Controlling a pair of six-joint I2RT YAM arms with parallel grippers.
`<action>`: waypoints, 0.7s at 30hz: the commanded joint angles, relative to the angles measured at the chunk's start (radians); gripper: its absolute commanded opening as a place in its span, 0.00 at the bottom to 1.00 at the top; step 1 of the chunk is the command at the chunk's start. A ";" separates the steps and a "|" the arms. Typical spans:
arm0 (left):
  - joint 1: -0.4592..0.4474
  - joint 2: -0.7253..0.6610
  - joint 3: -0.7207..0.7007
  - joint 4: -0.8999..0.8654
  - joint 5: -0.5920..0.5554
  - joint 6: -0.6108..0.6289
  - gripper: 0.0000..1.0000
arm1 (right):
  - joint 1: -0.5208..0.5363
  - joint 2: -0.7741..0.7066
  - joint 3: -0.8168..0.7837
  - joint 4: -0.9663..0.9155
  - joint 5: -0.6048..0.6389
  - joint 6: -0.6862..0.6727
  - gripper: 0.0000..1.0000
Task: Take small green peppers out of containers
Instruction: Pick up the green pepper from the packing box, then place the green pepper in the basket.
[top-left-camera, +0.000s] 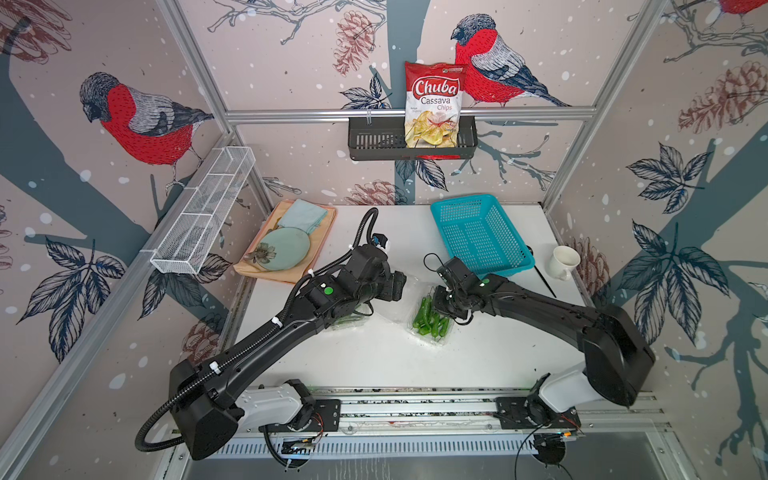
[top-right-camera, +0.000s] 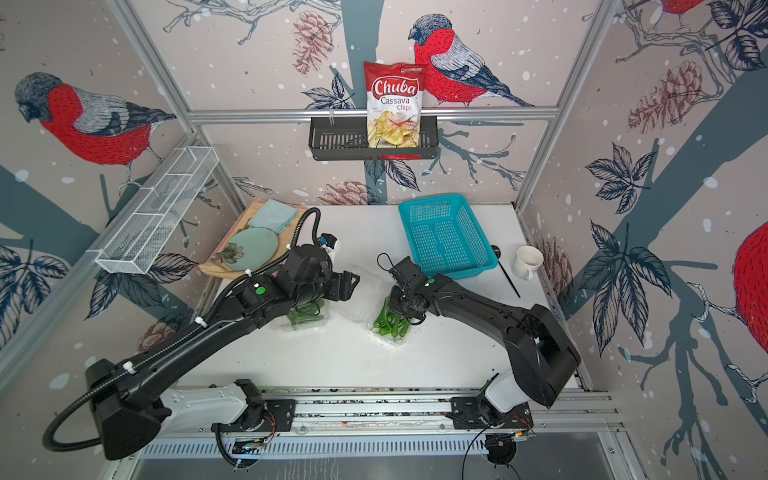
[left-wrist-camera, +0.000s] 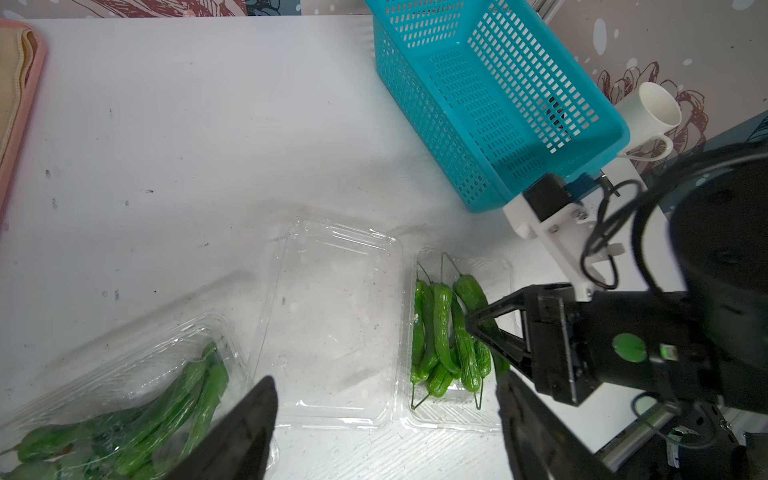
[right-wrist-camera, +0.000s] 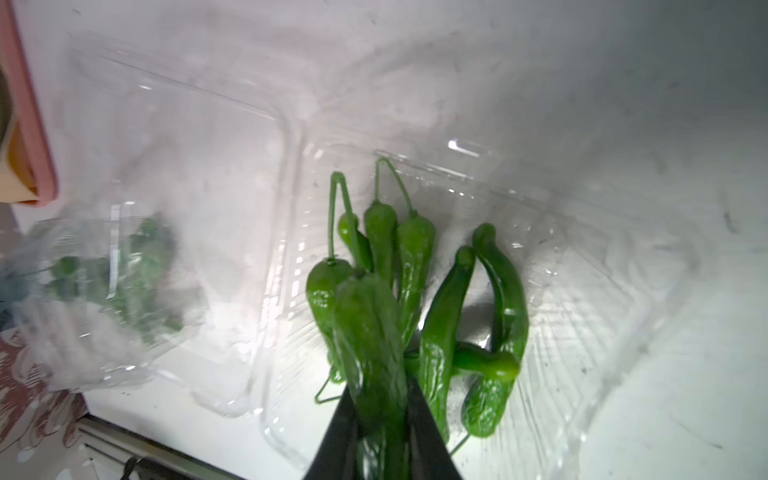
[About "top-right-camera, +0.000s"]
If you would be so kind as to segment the black left arm base bracket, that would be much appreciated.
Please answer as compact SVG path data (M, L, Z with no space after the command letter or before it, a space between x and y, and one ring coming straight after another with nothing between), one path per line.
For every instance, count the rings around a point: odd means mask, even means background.
M283 433L292 428L297 401L265 399L251 380L236 380L223 393L223 399L233 404L233 411L225 413L219 422L213 422L212 430L223 433Z

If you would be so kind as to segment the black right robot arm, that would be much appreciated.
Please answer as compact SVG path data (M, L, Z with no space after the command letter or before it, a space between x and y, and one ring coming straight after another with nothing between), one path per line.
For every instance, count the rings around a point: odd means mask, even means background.
M524 401L552 407L581 363L564 327L540 304L528 309L502 304L445 275L430 277L408 257L388 273L396 282L389 295L394 313L417 322L429 314L446 317L502 345Z

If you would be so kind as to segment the clear clamshell container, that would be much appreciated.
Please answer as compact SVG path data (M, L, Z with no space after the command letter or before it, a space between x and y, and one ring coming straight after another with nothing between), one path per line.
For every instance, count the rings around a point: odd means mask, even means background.
M293 307L286 315L273 321L275 329L285 332L324 326L329 320L329 305L325 299Z
M389 298L385 297L366 321L365 328L377 340L399 346L414 336L417 326L394 312L389 306Z

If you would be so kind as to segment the black right arm base bracket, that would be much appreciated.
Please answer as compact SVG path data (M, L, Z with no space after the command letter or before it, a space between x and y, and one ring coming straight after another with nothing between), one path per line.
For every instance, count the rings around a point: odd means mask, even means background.
M496 373L474 396L455 396L445 416L455 429L485 427L532 430L530 398L518 386L512 371Z

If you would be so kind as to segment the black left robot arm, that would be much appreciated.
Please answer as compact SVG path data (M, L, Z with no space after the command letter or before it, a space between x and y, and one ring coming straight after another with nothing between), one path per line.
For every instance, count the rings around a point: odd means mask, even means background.
M304 244L282 263L233 280L200 319L149 350L113 363L101 359L85 372L99 442L109 460L150 443L174 410L161 395L177 380L236 340L316 300L349 300L359 275L336 272L321 247Z

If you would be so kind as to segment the green pepper bunch container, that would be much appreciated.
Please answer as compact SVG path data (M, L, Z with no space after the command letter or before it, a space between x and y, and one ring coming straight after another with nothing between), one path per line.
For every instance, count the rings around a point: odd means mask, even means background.
M372 330L381 337L400 341L408 334L410 327L411 323L405 317L390 309L389 300L386 299L374 320Z
M323 299L292 308L287 318L292 329L312 327L321 324L327 319L326 303Z

